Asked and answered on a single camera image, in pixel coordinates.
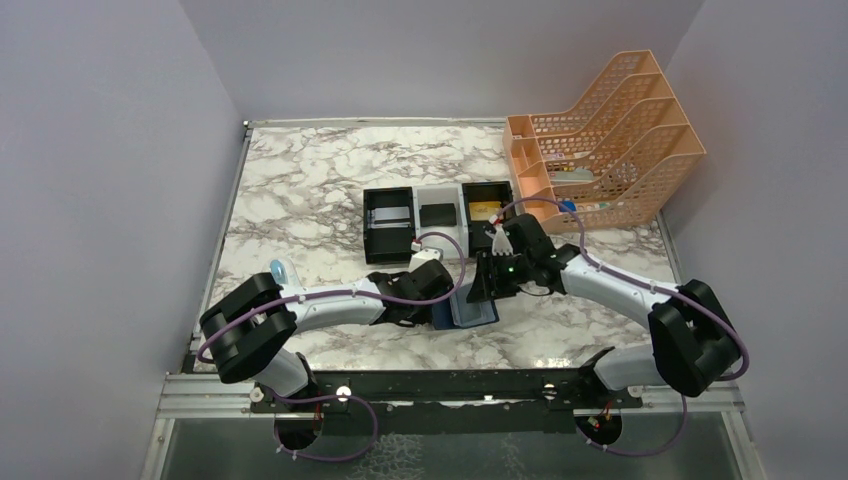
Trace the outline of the blue card holder wallet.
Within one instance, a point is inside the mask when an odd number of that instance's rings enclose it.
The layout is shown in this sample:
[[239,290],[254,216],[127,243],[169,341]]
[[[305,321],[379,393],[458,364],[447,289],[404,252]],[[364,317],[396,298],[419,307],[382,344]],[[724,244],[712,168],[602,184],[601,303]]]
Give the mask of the blue card holder wallet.
[[431,308],[435,330],[470,329],[499,321],[493,302],[468,303],[463,294],[455,294]]

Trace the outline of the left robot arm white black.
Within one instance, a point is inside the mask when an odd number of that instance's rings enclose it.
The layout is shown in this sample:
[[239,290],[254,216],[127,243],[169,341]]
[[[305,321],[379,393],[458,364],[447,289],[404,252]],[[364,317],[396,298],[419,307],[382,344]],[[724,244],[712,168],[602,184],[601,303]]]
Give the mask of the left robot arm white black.
[[339,325],[415,326],[455,289],[438,260],[411,271],[372,272],[349,284],[314,288],[257,273],[201,315],[205,341],[196,357],[214,365],[222,383],[252,380],[288,409],[302,410],[313,401],[316,381],[305,357],[285,349],[292,336]]

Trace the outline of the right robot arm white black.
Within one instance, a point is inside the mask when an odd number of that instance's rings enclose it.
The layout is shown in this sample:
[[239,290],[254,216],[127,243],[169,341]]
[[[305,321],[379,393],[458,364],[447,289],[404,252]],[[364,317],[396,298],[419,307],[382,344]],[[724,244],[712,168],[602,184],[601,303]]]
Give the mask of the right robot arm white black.
[[694,398],[727,378],[734,364],[746,364],[742,343],[707,284],[657,282],[606,266],[579,245],[555,246],[534,216],[521,214],[495,223],[491,249],[476,255],[466,299],[513,297],[528,282],[591,300],[650,334],[646,345],[605,349],[580,366],[577,393],[589,406],[636,386],[667,385]]

